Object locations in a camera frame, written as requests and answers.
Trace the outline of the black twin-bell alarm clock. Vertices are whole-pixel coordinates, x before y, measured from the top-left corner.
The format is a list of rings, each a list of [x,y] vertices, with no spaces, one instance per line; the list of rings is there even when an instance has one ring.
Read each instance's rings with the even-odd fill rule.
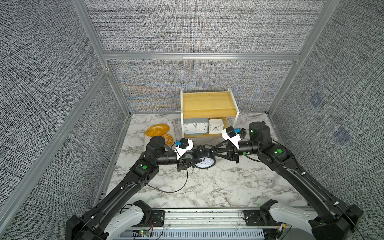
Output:
[[[202,145],[197,146],[193,151],[193,157],[200,161],[193,164],[194,168],[209,169],[216,164],[216,157],[212,154],[212,151]]]

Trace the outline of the white square alarm clock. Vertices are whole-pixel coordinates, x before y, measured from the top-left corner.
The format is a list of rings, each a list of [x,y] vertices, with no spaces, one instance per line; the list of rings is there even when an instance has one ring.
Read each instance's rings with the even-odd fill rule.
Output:
[[[209,134],[220,134],[224,129],[223,119],[209,119]]]

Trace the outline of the grey rectangular alarm clock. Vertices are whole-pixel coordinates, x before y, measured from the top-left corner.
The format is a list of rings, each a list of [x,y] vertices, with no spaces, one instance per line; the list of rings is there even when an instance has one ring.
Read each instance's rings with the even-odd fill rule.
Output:
[[[206,134],[209,131],[208,118],[184,119],[183,129],[185,135]]]

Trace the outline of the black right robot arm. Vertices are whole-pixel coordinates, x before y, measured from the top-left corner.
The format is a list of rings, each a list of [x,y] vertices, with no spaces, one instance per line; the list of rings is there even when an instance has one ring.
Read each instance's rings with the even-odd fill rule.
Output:
[[[240,156],[257,155],[259,162],[288,181],[313,208],[314,213],[283,209],[277,201],[269,200],[260,207],[261,221],[272,220],[295,226],[317,240],[346,240],[363,216],[357,205],[347,205],[318,183],[298,163],[294,154],[271,138],[265,122],[249,125],[249,140],[245,129],[229,127],[222,131],[223,142],[211,148],[215,157],[238,162]]]

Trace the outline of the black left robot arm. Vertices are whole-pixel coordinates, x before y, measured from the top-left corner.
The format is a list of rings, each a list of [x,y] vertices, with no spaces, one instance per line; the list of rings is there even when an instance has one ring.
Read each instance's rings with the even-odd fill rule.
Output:
[[[139,159],[123,180],[91,210],[81,217],[73,215],[67,220],[67,240],[113,240],[127,228],[149,221],[151,208],[143,201],[135,202],[122,212],[128,200],[158,174],[161,165],[187,168],[185,154],[193,149],[193,141],[185,138],[172,149],[161,136],[152,137]]]

